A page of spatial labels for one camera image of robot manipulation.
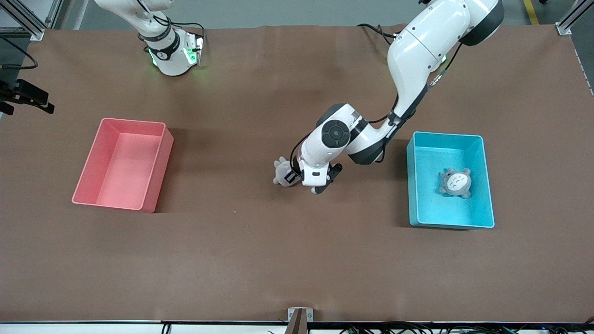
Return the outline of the blue plastic box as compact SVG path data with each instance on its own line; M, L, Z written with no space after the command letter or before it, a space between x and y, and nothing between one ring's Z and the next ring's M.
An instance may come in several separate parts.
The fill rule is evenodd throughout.
M468 199L439 192L439 173L471 170ZM479 230L494 228L484 140L479 135L416 132L407 145L409 220L412 226Z

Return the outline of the aluminium frame profile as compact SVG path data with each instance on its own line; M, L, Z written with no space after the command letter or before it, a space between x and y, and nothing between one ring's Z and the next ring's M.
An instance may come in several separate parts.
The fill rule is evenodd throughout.
M558 35L571 35L570 28L594 6L594 0L575 0L570 9L555 23Z
M65 0L51 0L51 6L49 7L47 17L45 19L45 23L48 28L57 27L57 22L60 20L59 16L64 2Z
M4 10L13 21L17 22L20 28L28 32L33 41L41 41L46 24L39 19L31 9L21 0L0 0L0 8Z

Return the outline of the pink plastic box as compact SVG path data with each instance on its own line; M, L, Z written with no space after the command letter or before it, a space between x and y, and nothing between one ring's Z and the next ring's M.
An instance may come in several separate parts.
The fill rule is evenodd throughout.
M102 119L72 203L153 213L173 143L165 123Z

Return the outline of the brown support post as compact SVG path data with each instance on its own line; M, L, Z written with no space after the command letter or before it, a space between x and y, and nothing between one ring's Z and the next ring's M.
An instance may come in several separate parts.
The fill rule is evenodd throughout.
M308 322L302 318L301 309L288 322L284 334L308 334Z

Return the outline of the grey plush toy white belly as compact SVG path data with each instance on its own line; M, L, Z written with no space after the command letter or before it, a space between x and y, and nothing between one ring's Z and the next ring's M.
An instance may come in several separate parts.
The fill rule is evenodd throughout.
M441 185L439 192L445 195L468 199L471 196L471 170L468 168L457 171L451 167L439 173Z

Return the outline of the brown table mat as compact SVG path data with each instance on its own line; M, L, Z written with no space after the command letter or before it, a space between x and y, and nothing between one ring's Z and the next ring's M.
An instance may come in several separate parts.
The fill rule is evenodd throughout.
M135 32L47 32L21 77L55 113L0 121L0 321L593 316L594 96L552 26L462 47L384 162L340 156L321 195L273 184L273 162L332 104L388 112L386 51L356 27L212 30L205 66L167 77ZM174 137L153 214L71 201L106 117ZM415 131L483 137L494 228L410 226Z

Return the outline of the silver metal bracket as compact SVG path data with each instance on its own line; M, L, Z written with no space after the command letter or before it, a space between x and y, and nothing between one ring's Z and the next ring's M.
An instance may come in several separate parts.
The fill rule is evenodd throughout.
M287 315L288 315L288 319L287 322L290 322L293 315L295 313L299 313L299 310L301 309L301 315L302 318L306 319L307 322L314 322L315 321L315 317L314 317L314 309L313 308L309 308L309 307L291 307L288 308L287 310Z

